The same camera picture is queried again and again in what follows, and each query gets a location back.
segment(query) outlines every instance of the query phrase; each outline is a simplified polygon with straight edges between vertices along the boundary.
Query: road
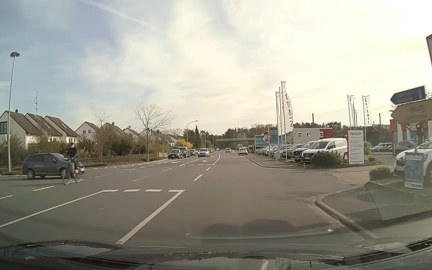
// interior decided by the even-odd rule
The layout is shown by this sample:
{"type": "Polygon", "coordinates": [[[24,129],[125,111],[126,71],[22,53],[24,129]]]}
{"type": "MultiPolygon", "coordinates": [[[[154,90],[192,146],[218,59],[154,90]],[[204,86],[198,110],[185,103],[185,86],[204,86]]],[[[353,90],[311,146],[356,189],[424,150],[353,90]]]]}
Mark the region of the road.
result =
{"type": "Polygon", "coordinates": [[[0,247],[52,240],[151,250],[362,240],[314,206],[319,195],[351,186],[303,169],[263,168],[224,151],[87,168],[82,179],[64,186],[57,177],[0,177],[0,247]]]}

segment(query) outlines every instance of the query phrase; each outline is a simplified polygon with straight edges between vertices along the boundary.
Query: antenna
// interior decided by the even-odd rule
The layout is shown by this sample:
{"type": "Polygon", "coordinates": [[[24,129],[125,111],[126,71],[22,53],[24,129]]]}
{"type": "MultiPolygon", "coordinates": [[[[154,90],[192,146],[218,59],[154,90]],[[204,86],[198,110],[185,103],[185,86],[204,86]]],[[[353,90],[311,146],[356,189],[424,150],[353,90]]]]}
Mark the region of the antenna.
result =
{"type": "Polygon", "coordinates": [[[38,92],[37,91],[36,91],[36,97],[33,97],[33,99],[36,100],[36,102],[35,102],[35,104],[36,104],[35,110],[36,110],[36,115],[38,115],[38,92]]]}

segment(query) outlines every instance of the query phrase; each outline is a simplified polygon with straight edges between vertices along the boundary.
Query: signpost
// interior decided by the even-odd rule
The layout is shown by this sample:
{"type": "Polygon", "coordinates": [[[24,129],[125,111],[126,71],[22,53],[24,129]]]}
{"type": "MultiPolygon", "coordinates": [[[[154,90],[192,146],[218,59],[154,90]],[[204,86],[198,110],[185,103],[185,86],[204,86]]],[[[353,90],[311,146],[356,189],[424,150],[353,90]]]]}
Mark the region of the signpost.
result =
{"type": "Polygon", "coordinates": [[[432,120],[432,98],[399,105],[391,117],[400,124],[432,120]]]}
{"type": "Polygon", "coordinates": [[[278,145],[278,127],[270,126],[268,132],[269,145],[278,145]]]}
{"type": "Polygon", "coordinates": [[[405,153],[404,186],[423,188],[424,182],[424,153],[405,153]]]}
{"type": "Polygon", "coordinates": [[[254,145],[256,147],[264,147],[266,146],[265,135],[255,135],[254,136],[254,145]]]}
{"type": "Polygon", "coordinates": [[[391,102],[394,105],[399,105],[403,103],[421,101],[426,98],[426,86],[419,86],[413,89],[404,90],[401,92],[394,93],[391,97],[391,102]]]}
{"type": "Polygon", "coordinates": [[[360,130],[347,132],[347,161],[349,164],[364,164],[364,134],[360,130]]]}

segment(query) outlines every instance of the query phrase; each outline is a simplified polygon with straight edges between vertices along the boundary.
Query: bicycle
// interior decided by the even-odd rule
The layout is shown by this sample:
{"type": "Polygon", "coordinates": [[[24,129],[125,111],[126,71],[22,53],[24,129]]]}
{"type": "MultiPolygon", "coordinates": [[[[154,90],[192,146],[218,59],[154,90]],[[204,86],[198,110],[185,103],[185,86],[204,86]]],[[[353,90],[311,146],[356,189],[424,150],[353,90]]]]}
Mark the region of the bicycle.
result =
{"type": "Polygon", "coordinates": [[[74,175],[74,181],[79,183],[81,181],[81,170],[76,169],[75,171],[75,158],[69,158],[69,164],[63,172],[61,172],[61,179],[63,180],[63,184],[65,186],[69,185],[71,182],[71,176],[74,175]]]}

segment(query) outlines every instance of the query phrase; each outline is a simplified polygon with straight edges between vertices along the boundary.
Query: street lamp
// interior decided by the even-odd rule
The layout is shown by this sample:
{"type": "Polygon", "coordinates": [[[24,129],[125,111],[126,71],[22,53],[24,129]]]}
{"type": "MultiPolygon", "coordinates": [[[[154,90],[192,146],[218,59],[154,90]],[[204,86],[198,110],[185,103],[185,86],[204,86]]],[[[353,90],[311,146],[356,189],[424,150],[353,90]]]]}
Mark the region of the street lamp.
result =
{"type": "Polygon", "coordinates": [[[9,55],[10,57],[12,57],[12,68],[11,68],[11,80],[9,81],[9,104],[8,104],[8,171],[11,172],[11,143],[10,143],[10,131],[11,131],[11,125],[10,125],[10,120],[11,120],[11,87],[13,86],[13,72],[15,71],[15,60],[16,57],[19,57],[20,54],[19,52],[11,52],[11,54],[9,55]]]}
{"type": "Polygon", "coordinates": [[[194,123],[194,122],[198,122],[198,120],[195,120],[195,121],[189,122],[189,123],[186,125],[186,145],[188,145],[188,126],[189,126],[189,124],[194,123]]]}

